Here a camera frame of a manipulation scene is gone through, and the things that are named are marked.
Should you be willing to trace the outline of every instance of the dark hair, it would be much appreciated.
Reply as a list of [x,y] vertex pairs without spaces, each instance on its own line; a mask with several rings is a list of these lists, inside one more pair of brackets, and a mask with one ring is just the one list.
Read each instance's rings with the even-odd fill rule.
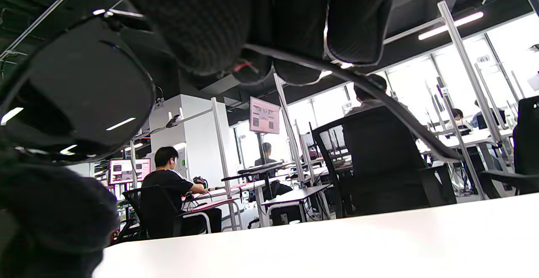
[[167,165],[170,158],[177,159],[179,157],[178,151],[172,146],[165,146],[157,150],[154,156],[155,167],[162,167]]
[[452,109],[451,113],[453,114],[453,118],[456,118],[457,115],[460,115],[460,117],[464,118],[464,114],[460,109]]
[[[376,75],[375,73],[367,76],[370,80],[376,82],[379,86],[382,87],[382,90],[387,90],[387,81],[380,75]],[[367,99],[374,99],[371,94],[365,92],[361,88],[354,85],[354,92],[356,92],[356,97],[360,98],[360,100],[367,100]]]
[[262,150],[266,154],[271,153],[271,144],[269,142],[262,143]]

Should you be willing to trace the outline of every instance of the black office chair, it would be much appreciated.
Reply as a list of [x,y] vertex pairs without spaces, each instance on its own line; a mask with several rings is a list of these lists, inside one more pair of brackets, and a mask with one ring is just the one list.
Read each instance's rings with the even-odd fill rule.
[[[498,118],[496,118],[496,114],[494,113],[494,110],[491,109],[492,115],[494,116],[494,121],[496,122],[496,125],[500,125],[500,122],[498,121]],[[507,119],[505,117],[505,111],[499,110],[500,116],[502,117],[502,120],[504,121],[504,124],[507,123]],[[487,122],[485,121],[485,117],[483,117],[482,113],[479,113],[477,115],[477,125],[480,130],[487,128]]]
[[[447,168],[427,168],[414,136],[386,107],[349,115],[313,134],[339,189],[338,218],[456,203]],[[347,155],[352,175],[337,174]]]
[[479,174],[481,186],[491,199],[500,198],[492,180],[514,186],[516,194],[539,192],[539,96],[518,102],[518,124],[513,130],[515,173],[486,171]]
[[[123,196],[139,217],[141,230],[150,239],[182,236],[181,217],[167,192],[160,186],[150,186],[128,190]],[[201,226],[197,234],[206,231]]]

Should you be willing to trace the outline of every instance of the black ceiling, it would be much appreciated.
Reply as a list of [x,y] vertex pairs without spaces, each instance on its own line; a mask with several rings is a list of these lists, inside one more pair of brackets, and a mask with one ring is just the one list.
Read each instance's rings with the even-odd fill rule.
[[[34,21],[55,0],[0,0],[0,48],[6,48],[24,29]],[[387,37],[393,36],[417,25],[439,17],[437,3],[440,0],[394,0],[387,27]],[[17,47],[17,51],[30,53],[36,46],[54,37],[76,21],[91,15],[97,9],[108,9],[119,0],[66,0],[46,18],[42,24]],[[492,27],[531,11],[527,0],[446,0],[453,15],[467,15],[472,11],[483,11],[485,17],[478,22],[460,28],[463,36]],[[126,1],[117,5],[120,11],[135,10]],[[272,77],[256,86],[243,86],[230,75],[195,77],[179,70],[173,55],[157,34],[150,31],[145,21],[129,21],[129,29],[122,32],[123,38],[139,56],[157,86],[162,88],[165,99],[177,94],[190,94],[202,98],[224,97],[229,105],[229,124],[248,119],[245,102],[250,96],[278,103]],[[370,72],[405,60],[450,42],[448,35],[437,35],[419,41],[416,35],[408,36],[385,46],[378,65],[360,67],[362,72]],[[15,63],[24,56],[10,56]],[[4,64],[4,72],[9,74],[15,65]],[[342,84],[342,80],[327,76],[312,86],[286,86],[284,88],[289,103],[304,99],[320,91]]]

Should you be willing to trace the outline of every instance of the pink screen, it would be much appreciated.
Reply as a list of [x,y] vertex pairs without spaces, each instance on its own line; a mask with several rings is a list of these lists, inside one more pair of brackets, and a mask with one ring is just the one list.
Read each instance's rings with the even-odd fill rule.
[[258,133],[279,133],[281,107],[251,97],[249,130]]
[[[144,177],[150,174],[150,159],[136,159],[135,165],[137,180],[144,180]],[[131,160],[111,160],[109,171],[109,184],[133,182],[133,167],[131,166]]]

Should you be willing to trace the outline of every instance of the person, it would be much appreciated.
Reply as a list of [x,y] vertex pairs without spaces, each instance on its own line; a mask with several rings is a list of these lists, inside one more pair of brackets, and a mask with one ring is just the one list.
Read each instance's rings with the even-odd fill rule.
[[[458,129],[460,129],[461,132],[465,130],[472,130],[473,126],[468,123],[468,121],[464,120],[464,114],[460,109],[452,109],[451,113],[453,115],[453,118],[455,118],[456,126]],[[453,129],[453,124],[451,121],[445,124],[445,128],[447,130]]]
[[[387,91],[387,81],[384,79],[384,77],[380,75],[376,75],[375,73],[367,76],[370,80],[376,82],[380,88],[384,91],[384,93]],[[346,113],[344,116],[353,115],[355,113],[368,111],[370,109],[373,109],[375,107],[381,107],[383,103],[376,99],[374,96],[369,94],[368,92],[362,90],[358,86],[354,86],[354,92],[356,93],[356,99],[361,102],[361,105],[358,107],[353,107],[348,113]],[[400,103],[404,109],[406,109],[408,112],[410,110],[408,107],[402,103]]]
[[[274,160],[274,159],[270,158],[270,156],[271,156],[271,144],[269,142],[262,143],[262,151],[264,152],[264,159],[266,159],[266,164],[267,163],[272,163],[272,162],[277,162],[277,160]],[[254,165],[255,166],[262,165],[262,159],[256,159],[254,161]],[[268,176],[269,178],[275,177],[275,169],[269,171],[268,174],[269,174],[269,176]],[[290,192],[292,190],[292,188],[290,186],[285,185],[285,184],[281,184],[281,182],[279,182],[279,180],[275,180],[275,181],[271,182],[271,184],[269,186],[272,189],[272,193],[273,193],[274,198],[277,195],[283,195],[283,194],[288,193],[288,192]],[[262,188],[262,193],[264,194],[264,200],[271,199],[270,198],[270,193],[268,192],[268,190],[266,190],[265,186]]]
[[[474,104],[476,105],[476,107],[479,107],[479,103],[477,102],[477,100],[474,102]],[[498,108],[498,111],[500,112],[502,120],[504,121],[504,123],[506,123],[507,121],[505,118],[505,111],[499,108]],[[496,114],[494,113],[494,110],[492,108],[491,108],[491,112],[492,112],[492,115],[494,116],[494,121],[496,121],[496,124],[500,125],[500,123],[498,122],[498,118],[496,118]],[[479,112],[475,116],[473,116],[471,124],[474,128],[479,128],[479,129],[486,128],[485,119],[483,118],[483,113],[481,112],[480,109],[479,109]]]
[[[177,171],[174,171],[179,154],[172,146],[162,147],[157,150],[154,157],[155,171],[148,174],[142,182],[142,187],[160,186],[168,193],[179,214],[184,213],[181,208],[183,202],[181,198],[188,192],[202,194],[208,191],[202,184],[193,184],[185,180]],[[212,233],[221,232],[221,210],[218,208],[204,211],[210,219]],[[193,235],[200,230],[200,226],[205,226],[206,221],[202,216],[183,218],[181,222],[181,234]]]

